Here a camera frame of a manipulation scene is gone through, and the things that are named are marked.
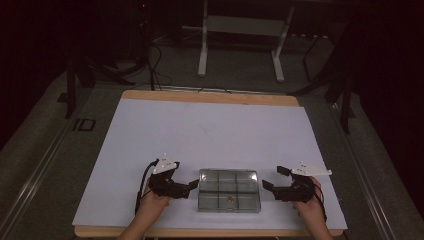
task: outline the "transparent container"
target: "transparent container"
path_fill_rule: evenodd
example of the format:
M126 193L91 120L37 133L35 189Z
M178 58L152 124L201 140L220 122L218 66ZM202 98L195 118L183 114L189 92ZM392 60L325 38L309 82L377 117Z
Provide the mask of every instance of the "transparent container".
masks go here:
M198 211L258 213L258 176L253 170L200 169Z

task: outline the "gray floor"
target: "gray floor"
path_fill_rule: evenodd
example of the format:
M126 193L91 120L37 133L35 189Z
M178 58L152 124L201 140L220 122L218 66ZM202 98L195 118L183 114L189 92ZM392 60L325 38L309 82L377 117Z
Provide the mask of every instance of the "gray floor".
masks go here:
M163 90L212 88L284 94L308 84L301 59L311 40L305 38L290 37L284 45L281 61L285 83L275 81L268 44L253 47L211 41L207 75L199 78L198 37L188 38L181 46L165 40L156 41L162 51L157 77ZM312 74L323 66L331 49L329 41L323 39L311 52L308 65ZM158 56L153 50L152 62ZM146 70L127 79L137 85L121 86L98 76L94 89L78 88L78 109L69 120L64 119L66 106L56 102L65 91L65 75L47 89L0 153L0 216L2 221L15 223L2 225L2 233L5 226L10 227L8 239L73 238L71 223L120 95L126 89L149 87ZM349 120L351 134L347 135L339 126L337 105L323 99L325 90L326 86L300 97L299 102L308 113L324 161L333 171L331 178L348 224L346 234L337 239L424 239L423 220L358 97L353 96L355 118ZM95 119L94 131L73 131L77 118ZM37 169L43 174L31 178ZM22 190L29 197L18 202L25 205L14 206ZM7 215L10 210L17 218Z

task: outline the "white paper sheet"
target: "white paper sheet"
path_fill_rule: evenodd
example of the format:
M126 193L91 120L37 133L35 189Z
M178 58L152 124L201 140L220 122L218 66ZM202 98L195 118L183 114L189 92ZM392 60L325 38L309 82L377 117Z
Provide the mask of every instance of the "white paper sheet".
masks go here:
M261 211L197 212L196 189L189 199L171 200L155 224L160 228L303 229L291 203L274 200L261 180L290 186L291 177L276 167L300 161L326 168L302 107L121 99L73 225L127 226L143 172L163 153L181 163L173 180L183 184L202 168L257 171ZM328 227L346 229L330 177L317 179Z

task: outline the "metal stand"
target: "metal stand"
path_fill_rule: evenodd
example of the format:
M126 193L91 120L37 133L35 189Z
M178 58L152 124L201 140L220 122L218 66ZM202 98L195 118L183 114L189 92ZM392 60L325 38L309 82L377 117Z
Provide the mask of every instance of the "metal stand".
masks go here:
M200 52L199 70L197 73L200 77L206 76L208 32L227 32L279 37L278 46L271 52L271 56L277 81L284 81L280 54L287 37L290 21L293 17L294 6L290 7L285 21L278 21L208 15L208 0L204 0L203 4L202 49Z

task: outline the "human hand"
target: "human hand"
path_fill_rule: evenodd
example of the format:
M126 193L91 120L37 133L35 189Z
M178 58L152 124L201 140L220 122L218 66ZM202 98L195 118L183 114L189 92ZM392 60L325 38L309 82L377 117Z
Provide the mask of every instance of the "human hand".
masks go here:
M143 194L135 217L143 218L145 221L149 221L153 224L159 218L165 207L169 205L169 200L171 198L168 196L156 195L149 187L149 180L147 180Z
M314 178L310 177L312 182L316 185L315 195L308 202L292 202L293 208L299 213L300 218L303 220L306 228L312 237L318 239L333 239L325 224L324 212L322 208L321 199L321 184Z
M149 188L149 180L147 180L144 189L144 195L140 199L138 211L131 221L130 225L118 237L119 240L139 240L146 231L160 217L166 206L169 205L170 197L156 195Z

